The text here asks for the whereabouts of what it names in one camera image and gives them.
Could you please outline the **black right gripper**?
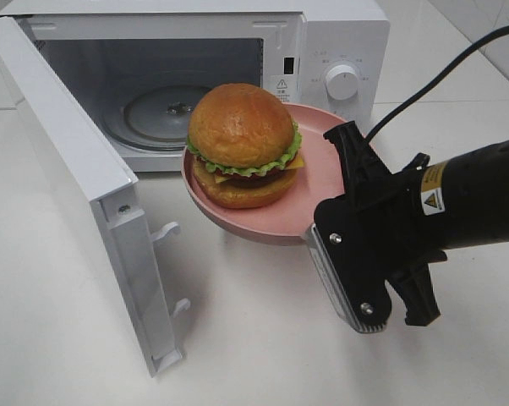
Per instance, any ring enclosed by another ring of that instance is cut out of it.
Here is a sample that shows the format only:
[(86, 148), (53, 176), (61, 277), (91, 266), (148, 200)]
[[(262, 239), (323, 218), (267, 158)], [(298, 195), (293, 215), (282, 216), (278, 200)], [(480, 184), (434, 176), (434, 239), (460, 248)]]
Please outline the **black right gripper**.
[(420, 231), (427, 218), (420, 203), (421, 181), (430, 157), (418, 154), (402, 171), (391, 173), (354, 121), (329, 129), (323, 137), (337, 150), (344, 187), (340, 199), (359, 211), (376, 273), (405, 304), (405, 323), (428, 326), (441, 315), (429, 263), (446, 259)]

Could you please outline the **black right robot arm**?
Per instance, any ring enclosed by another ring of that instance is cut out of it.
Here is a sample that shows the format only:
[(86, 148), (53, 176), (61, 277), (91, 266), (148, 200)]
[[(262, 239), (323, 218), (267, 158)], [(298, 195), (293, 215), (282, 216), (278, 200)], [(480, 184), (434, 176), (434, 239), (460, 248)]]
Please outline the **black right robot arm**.
[(389, 293), (405, 322), (440, 314), (429, 266), (455, 248), (509, 241), (509, 140), (431, 164), (419, 153), (392, 173), (355, 123), (326, 132), (344, 192), (315, 208), (322, 276), (337, 314), (357, 332), (382, 330)]

